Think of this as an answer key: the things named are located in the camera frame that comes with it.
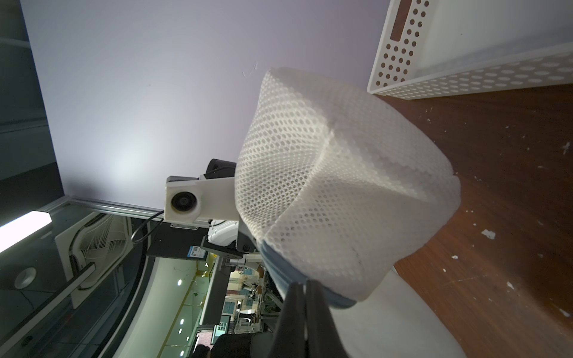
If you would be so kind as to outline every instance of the white plastic basket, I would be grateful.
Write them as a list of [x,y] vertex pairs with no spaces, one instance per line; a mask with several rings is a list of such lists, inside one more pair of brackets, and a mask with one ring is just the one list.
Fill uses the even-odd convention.
[[573,82],[573,1],[392,0],[368,91],[402,99]]

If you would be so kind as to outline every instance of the ceiling light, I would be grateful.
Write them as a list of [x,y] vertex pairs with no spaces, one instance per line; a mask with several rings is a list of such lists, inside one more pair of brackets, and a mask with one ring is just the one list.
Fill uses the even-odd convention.
[[0,252],[52,222],[50,214],[31,211],[0,227]]

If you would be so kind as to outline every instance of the camera lens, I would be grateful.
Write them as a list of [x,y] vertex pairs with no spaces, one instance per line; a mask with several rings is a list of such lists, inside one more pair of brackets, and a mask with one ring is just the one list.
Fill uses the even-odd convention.
[[171,200],[171,205],[178,211],[189,211],[196,203],[197,198],[188,191],[178,192]]

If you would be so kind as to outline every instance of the mesh laundry bag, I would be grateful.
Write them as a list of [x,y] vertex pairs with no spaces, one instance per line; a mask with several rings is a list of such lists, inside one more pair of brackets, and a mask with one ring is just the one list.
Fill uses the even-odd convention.
[[442,152],[367,92],[271,69],[237,164],[249,230],[298,271],[363,301],[460,205]]

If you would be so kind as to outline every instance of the white wall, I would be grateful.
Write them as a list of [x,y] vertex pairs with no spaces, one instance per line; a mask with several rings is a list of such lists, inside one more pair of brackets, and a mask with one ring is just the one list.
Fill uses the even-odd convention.
[[66,194],[163,207],[235,161],[263,75],[366,88],[389,0],[22,0]]
[[[113,358],[157,357],[191,285],[195,266],[195,261],[155,259],[150,283]],[[183,280],[181,286],[177,286],[179,279]]]

